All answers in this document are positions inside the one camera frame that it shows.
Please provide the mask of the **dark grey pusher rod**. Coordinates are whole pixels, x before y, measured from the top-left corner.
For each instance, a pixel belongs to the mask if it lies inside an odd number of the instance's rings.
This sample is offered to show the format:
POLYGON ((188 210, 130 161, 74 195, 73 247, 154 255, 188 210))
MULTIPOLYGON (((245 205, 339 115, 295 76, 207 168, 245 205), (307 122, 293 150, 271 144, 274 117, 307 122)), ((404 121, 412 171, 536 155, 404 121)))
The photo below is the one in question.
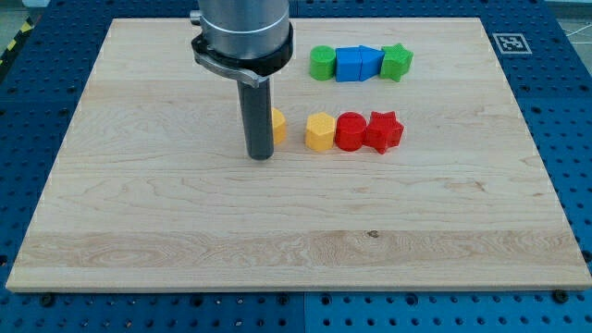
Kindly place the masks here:
POLYGON ((247 153, 254 160, 266 160, 274 153, 269 79, 257 88, 243 82, 237 85, 247 153))

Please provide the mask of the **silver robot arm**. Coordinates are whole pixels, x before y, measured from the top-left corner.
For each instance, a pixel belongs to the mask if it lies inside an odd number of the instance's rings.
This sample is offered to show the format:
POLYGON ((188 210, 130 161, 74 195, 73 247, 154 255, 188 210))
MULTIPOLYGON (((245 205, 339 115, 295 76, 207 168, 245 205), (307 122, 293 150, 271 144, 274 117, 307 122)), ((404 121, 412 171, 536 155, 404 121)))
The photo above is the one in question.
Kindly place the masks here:
POLYGON ((199 0, 191 23, 201 33, 191 41, 194 60, 237 82, 248 155, 274 153, 270 77, 293 53, 287 0, 199 0))

